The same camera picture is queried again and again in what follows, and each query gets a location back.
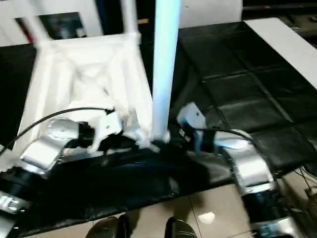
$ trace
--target black panel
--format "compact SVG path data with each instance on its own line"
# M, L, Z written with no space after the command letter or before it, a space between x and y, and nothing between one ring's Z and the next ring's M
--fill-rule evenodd
M220 39L191 37L181 39L181 42L203 78L245 71Z
M6 145L19 130L35 54L32 45L0 48L1 145Z
M258 72L257 76L293 121L317 116L316 89L292 67Z

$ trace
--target floor tile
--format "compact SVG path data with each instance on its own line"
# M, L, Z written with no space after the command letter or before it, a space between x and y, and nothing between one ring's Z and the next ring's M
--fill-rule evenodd
M234 185L190 195L198 227L203 238L228 238L250 230L247 214ZM214 220L204 220L214 213Z
M163 238L166 222L172 216L187 222L192 226L198 238L201 238L187 196L134 210L128 212L127 215L134 227L131 238Z
M252 232L244 232L242 234L238 234L238 235L231 237L231 238L254 238L254 237L252 235Z
M89 229L93 226L92 222L87 222L59 230L45 232L28 238L85 238Z

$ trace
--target tiled floor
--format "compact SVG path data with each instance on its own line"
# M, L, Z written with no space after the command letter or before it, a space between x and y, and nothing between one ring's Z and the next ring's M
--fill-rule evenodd
M290 173L285 180L298 196L306 199L304 189L307 185L299 175ZM190 224L199 238L252 237L246 212L234 185L148 206L128 212L128 216L135 227L132 238L163 238L166 221L171 216ZM88 222L31 238L84 238L92 225L93 222Z

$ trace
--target wire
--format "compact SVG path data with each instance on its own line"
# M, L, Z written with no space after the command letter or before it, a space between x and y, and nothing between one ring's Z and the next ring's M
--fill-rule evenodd
M74 111L83 111L83 110L101 110L101 111L105 111L107 113L108 112L112 112L111 110L108 110L108 109L105 109L105 108L93 108L93 107L90 107L90 108L71 108L71 109L66 109L66 110L63 110L63 111L56 112L56 113L52 113L52 114L50 114L50 115L48 115L46 117L43 117L42 119L34 122L33 124L29 125L27 128L25 128L21 133L19 133L15 138L13 138L9 143L7 143L2 148L2 150L0 151L0 156L6 151L6 149L8 147L12 146L19 138L21 138L23 135L25 135L29 130L31 130L32 128L34 128L38 124L46 121L47 119L56 117L56 116L61 115L61 114L70 113L70 112L74 112Z
M308 187L309 189L312 189L312 186L309 185L308 181L310 181L310 182L312 182L312 183L314 183L314 184L317 185L317 182L315 182L314 180L312 180L312 179L310 179L310 178L308 178L308 177L306 177L306 176L304 175L303 170L302 170L301 168L299 168L299 170L300 170L301 173L299 173L299 172L297 172L297 171L294 171L294 172L295 172L296 174L298 174L299 176L301 176L301 177L305 180L305 183L306 183L306 185L307 185L307 187Z
M302 166L302 170L303 170L303 171L304 171L304 173L306 173L307 175L309 175L309 176L311 176L311 177L313 177L313 178L316 178L316 179L317 179L317 177L316 177L315 175L313 175L313 174L309 173L309 172L305 169L305 167L304 167L304 166Z
M308 181L310 181L310 182L313 182L314 184L316 184L317 185L317 182L315 182L315 181L313 181L312 179L310 179L310 178L308 178L308 177L306 177L306 176L302 176L299 172L297 172L297 171L294 171L297 175L299 175L300 177L302 177L303 179L306 179L306 180L308 180Z
M227 133L230 133L230 134L234 134L234 135L238 135L238 136L241 136L243 137L245 140L247 141L250 141L253 145L256 146L255 142L254 142L254 139L241 133L241 132L238 132L238 131L235 131L235 130L231 130L231 129L222 129L222 128L208 128L208 129L200 129L200 128L195 128L194 130L201 130L201 131L213 131L213 132L217 132L217 131L220 131L220 132L227 132Z

